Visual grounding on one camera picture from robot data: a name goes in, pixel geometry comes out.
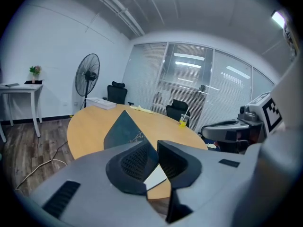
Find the yellow table top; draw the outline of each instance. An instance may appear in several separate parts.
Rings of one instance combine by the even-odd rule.
[[[84,108],[71,119],[67,129],[67,140],[74,159],[104,150],[103,140],[114,122],[126,110],[157,149],[158,140],[170,140],[179,144],[207,149],[204,141],[190,128],[181,128],[178,122],[159,113],[145,113],[128,105],[117,105],[105,110],[95,106]],[[170,182],[167,179],[150,189],[148,199],[162,199],[170,196]]]

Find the fan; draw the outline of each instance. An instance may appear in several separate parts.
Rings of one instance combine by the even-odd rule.
[[[100,71],[100,61],[96,54],[89,54],[81,61],[75,77],[77,93],[84,96],[84,107],[86,107],[87,95],[94,89]]]

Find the black baseboard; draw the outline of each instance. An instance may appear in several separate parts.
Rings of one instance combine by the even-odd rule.
[[[55,117],[46,117],[42,118],[42,121],[52,121],[52,120],[60,120],[60,119],[70,119],[72,115],[63,115],[63,116],[55,116]],[[20,124],[20,123],[33,123],[33,119],[18,119],[14,120],[14,124]],[[2,121],[1,125],[10,125],[10,121]]]

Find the wooden floor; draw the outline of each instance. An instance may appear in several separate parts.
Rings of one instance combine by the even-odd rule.
[[[13,127],[2,126],[7,142],[3,144],[0,139],[0,153],[4,173],[12,188],[15,189],[37,166],[50,160],[64,143],[66,144],[58,150],[55,159],[66,164],[74,160],[66,139],[69,121],[70,119],[64,119],[40,123],[40,138],[36,135],[33,123],[16,124]],[[65,164],[52,161],[40,167],[19,189],[25,196],[28,196],[38,185],[63,167]],[[166,217],[168,198],[161,201],[150,201],[150,204],[163,218]]]

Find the chair headrest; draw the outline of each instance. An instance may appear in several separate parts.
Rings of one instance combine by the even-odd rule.
[[[120,88],[125,88],[125,84],[124,83],[117,83],[115,81],[112,82],[112,85],[114,87],[120,87]]]
[[[174,99],[171,106],[175,109],[179,109],[179,110],[183,110],[183,111],[186,111],[188,109],[187,103],[178,101],[176,99]]]

